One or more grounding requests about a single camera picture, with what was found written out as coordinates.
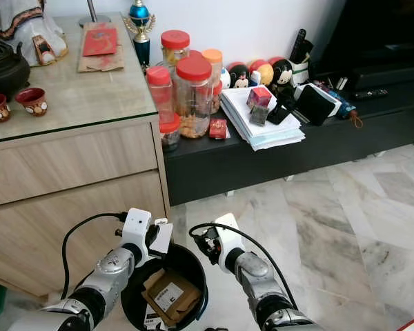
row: trophy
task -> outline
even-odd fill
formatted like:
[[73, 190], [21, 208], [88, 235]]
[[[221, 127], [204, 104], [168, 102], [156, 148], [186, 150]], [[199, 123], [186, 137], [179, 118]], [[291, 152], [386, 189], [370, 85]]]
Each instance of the trophy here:
[[152, 31], [157, 18], [155, 15], [150, 15], [142, 0], [135, 0], [135, 3], [130, 7], [129, 17], [124, 18], [124, 23], [127, 29], [135, 34], [133, 45], [141, 68], [145, 72], [149, 66], [150, 57], [150, 39], [147, 33]]

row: cabinet drawer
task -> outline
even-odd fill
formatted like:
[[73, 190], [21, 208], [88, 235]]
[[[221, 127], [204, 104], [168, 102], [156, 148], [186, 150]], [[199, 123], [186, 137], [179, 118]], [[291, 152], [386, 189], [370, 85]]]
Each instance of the cabinet drawer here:
[[[159, 174], [143, 172], [0, 206], [0, 279], [38, 297], [63, 287], [61, 243], [72, 226], [101, 212], [131, 207], [165, 217]], [[70, 236], [67, 246], [70, 286], [119, 243], [122, 223], [95, 219]]]
[[0, 150], [0, 204], [155, 169], [150, 124]]

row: black teapot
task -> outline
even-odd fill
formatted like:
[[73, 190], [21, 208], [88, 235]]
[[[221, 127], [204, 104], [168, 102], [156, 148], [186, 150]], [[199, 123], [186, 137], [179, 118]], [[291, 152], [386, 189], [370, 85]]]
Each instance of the black teapot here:
[[30, 66], [21, 54], [22, 42], [17, 46], [17, 53], [10, 45], [0, 41], [0, 93], [10, 100], [14, 94], [25, 86], [30, 74]]

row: red cube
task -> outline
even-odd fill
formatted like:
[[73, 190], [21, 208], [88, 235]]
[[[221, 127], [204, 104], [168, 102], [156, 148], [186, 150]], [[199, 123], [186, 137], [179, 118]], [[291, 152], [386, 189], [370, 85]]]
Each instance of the red cube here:
[[209, 136], [210, 138], [225, 139], [227, 137], [227, 120], [211, 119]]
[[266, 88], [253, 88], [248, 95], [247, 105], [253, 108], [254, 106], [268, 107], [271, 100], [271, 93]]

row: black remote control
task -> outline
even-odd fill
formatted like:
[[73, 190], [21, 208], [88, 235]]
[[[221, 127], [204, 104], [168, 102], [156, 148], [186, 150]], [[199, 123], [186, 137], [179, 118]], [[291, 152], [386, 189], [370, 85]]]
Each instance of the black remote control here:
[[297, 59], [297, 55], [299, 53], [299, 49], [302, 43], [305, 40], [305, 36], [306, 36], [306, 31], [304, 29], [299, 30], [299, 33], [297, 34], [297, 37], [296, 37], [295, 45], [293, 46], [293, 50], [291, 51], [291, 54], [290, 54], [290, 61], [292, 61], [293, 63], [296, 63], [296, 61], [299, 61], [299, 59]]
[[388, 90], [385, 90], [384, 88], [378, 88], [376, 90], [355, 92], [353, 93], [353, 99], [354, 100], [367, 100], [367, 99], [386, 97], [387, 95], [388, 95]]

